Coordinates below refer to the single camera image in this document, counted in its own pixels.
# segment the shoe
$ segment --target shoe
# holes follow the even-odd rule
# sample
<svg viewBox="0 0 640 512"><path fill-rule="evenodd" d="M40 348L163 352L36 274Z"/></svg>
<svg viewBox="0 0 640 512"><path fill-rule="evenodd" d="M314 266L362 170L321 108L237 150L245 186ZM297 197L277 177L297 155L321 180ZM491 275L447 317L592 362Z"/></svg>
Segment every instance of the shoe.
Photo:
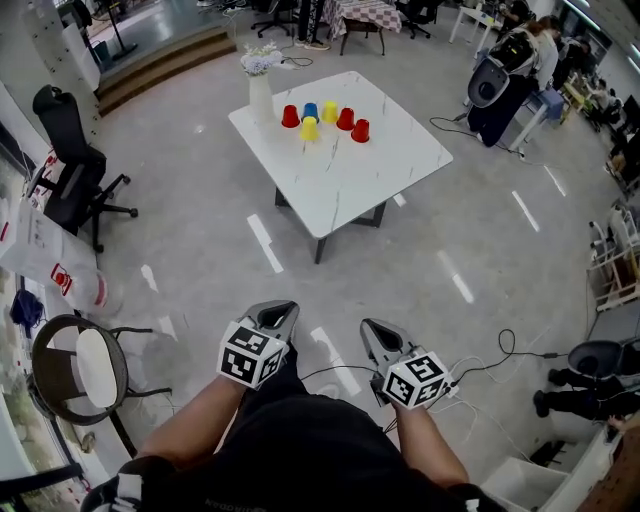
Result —
<svg viewBox="0 0 640 512"><path fill-rule="evenodd" d="M331 49L331 45L326 43L321 43L320 41L313 41L312 43L305 44L304 47L306 50L319 50L319 51L325 51L325 50Z"/></svg>
<svg viewBox="0 0 640 512"><path fill-rule="evenodd" d="M567 381L560 376L560 370L549 370L547 380L555 386L564 386Z"/></svg>
<svg viewBox="0 0 640 512"><path fill-rule="evenodd" d="M326 386L322 386L318 391L315 392L315 394L337 400L338 398L340 398L340 388L335 384L327 384Z"/></svg>
<svg viewBox="0 0 640 512"><path fill-rule="evenodd" d="M536 414L540 418L546 418L549 416L549 406L546 404L544 393L542 391L536 391L533 395L533 405L536 408Z"/></svg>

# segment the blue cup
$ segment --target blue cup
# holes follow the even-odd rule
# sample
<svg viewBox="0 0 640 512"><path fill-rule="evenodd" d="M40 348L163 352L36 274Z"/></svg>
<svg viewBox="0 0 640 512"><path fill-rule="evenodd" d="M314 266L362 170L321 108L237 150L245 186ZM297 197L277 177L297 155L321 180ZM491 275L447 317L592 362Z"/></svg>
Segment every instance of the blue cup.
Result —
<svg viewBox="0 0 640 512"><path fill-rule="evenodd" d="M320 118L318 117L318 106L315 103L307 103L304 106L302 119L304 119L305 117L315 117L316 123L320 123Z"/></svg>

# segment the yellow cup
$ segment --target yellow cup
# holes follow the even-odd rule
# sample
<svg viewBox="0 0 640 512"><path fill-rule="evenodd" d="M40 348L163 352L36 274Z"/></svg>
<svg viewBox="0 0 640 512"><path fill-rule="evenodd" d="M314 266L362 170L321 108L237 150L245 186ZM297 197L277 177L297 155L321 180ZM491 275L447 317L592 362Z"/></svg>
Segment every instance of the yellow cup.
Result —
<svg viewBox="0 0 640 512"><path fill-rule="evenodd" d="M327 101L322 109L322 120L328 124L335 124L338 120L338 104L335 101Z"/></svg>
<svg viewBox="0 0 640 512"><path fill-rule="evenodd" d="M302 120L300 138L302 140L316 140L318 138L318 126L315 117L305 117Z"/></svg>

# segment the wooden step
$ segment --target wooden step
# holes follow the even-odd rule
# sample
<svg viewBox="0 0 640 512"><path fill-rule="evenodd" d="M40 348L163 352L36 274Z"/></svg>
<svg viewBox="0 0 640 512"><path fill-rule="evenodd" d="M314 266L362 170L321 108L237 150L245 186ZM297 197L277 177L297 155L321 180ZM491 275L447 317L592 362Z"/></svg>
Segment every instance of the wooden step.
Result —
<svg viewBox="0 0 640 512"><path fill-rule="evenodd" d="M120 77L116 83L110 83L106 92L100 93L100 86L97 93L100 99L100 115L107 115L172 76L235 51L235 43L224 32L222 38L216 37L213 42L207 40L204 44L191 45L170 55L163 55L159 60L147 62L133 73L124 75L125 78Z"/></svg>
<svg viewBox="0 0 640 512"><path fill-rule="evenodd" d="M125 67L115 72L107 71L100 79L100 87L96 91L96 96L101 98L117 88L123 81L131 80L150 68L178 57L185 52L228 38L229 36L224 28L201 28L178 40L167 41L160 48L151 48L146 53L137 56L135 60L128 61Z"/></svg>

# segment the person's hand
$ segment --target person's hand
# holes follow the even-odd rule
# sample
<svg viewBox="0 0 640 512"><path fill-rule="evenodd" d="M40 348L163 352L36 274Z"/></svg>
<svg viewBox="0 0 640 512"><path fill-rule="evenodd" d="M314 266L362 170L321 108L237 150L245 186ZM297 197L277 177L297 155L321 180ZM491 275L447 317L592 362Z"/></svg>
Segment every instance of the person's hand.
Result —
<svg viewBox="0 0 640 512"><path fill-rule="evenodd" d="M619 420L615 416L609 416L609 421L607 421L609 425L618 430L619 432L625 431L625 421Z"/></svg>

